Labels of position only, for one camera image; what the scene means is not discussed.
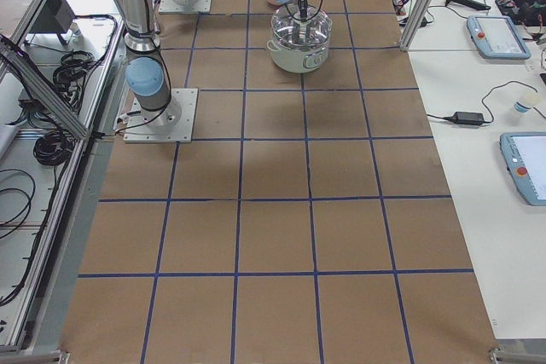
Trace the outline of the glass pot lid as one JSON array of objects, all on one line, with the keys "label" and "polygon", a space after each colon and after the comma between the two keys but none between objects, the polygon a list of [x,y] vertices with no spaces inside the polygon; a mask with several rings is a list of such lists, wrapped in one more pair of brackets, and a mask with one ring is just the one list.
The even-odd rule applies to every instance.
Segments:
[{"label": "glass pot lid", "polygon": [[306,20],[293,4],[279,8],[271,18],[272,39],[287,49],[307,51],[327,46],[332,26],[328,15],[313,6],[308,7]]}]

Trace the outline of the pale green cooking pot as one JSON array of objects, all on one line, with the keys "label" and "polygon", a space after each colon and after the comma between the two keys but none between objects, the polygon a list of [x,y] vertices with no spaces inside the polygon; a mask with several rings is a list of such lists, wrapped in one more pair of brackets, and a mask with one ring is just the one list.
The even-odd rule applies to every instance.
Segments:
[{"label": "pale green cooking pot", "polygon": [[328,58],[329,44],[319,49],[300,50],[287,49],[276,43],[271,37],[266,48],[274,63],[286,72],[307,73],[313,72],[322,66]]}]

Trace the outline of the black handheld device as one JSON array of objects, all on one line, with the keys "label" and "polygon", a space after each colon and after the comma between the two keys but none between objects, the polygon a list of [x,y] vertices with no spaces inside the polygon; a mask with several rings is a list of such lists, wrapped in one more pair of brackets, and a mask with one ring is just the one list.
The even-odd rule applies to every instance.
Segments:
[{"label": "black handheld device", "polygon": [[444,5],[448,6],[451,3],[459,4],[461,6],[476,10],[476,11],[487,11],[491,9],[486,3],[478,2],[475,0],[445,0]]}]

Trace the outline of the upper teach pendant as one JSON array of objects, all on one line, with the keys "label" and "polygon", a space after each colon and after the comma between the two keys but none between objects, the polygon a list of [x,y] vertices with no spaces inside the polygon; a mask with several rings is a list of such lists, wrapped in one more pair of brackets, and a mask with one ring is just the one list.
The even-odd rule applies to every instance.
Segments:
[{"label": "upper teach pendant", "polygon": [[467,17],[466,27],[479,54],[486,59],[527,60],[531,52],[507,16]]}]

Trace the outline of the teach pendant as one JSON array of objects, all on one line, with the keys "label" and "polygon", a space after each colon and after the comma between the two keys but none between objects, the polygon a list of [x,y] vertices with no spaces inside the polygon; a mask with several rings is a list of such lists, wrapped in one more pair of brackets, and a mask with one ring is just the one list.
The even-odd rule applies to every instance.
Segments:
[{"label": "teach pendant", "polygon": [[467,17],[466,27],[479,54],[486,59],[527,60],[531,52],[507,16]]},{"label": "teach pendant", "polygon": [[532,206],[545,206],[545,133],[500,135],[500,149],[517,191]]}]

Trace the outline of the black power brick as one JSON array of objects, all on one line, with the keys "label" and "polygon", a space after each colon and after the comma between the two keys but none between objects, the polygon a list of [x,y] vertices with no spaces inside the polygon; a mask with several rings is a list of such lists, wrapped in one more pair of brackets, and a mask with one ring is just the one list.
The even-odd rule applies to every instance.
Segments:
[{"label": "black power brick", "polygon": [[481,126],[486,123],[482,113],[475,112],[454,112],[451,117],[453,124]]}]

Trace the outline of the white paper cup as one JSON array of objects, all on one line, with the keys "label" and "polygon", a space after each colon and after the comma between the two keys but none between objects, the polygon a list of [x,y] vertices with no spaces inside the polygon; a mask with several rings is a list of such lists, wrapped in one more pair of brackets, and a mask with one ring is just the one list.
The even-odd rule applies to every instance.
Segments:
[{"label": "white paper cup", "polygon": [[541,96],[536,91],[529,91],[521,95],[514,103],[514,110],[518,113],[528,113],[541,101]]}]

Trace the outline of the lower teach pendant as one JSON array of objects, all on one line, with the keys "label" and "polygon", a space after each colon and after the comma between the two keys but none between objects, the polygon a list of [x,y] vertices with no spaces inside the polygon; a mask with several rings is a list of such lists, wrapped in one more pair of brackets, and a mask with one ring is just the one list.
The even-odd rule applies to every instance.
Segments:
[{"label": "lower teach pendant", "polygon": [[500,135],[500,149],[517,191],[532,206],[545,206],[545,133]]}]

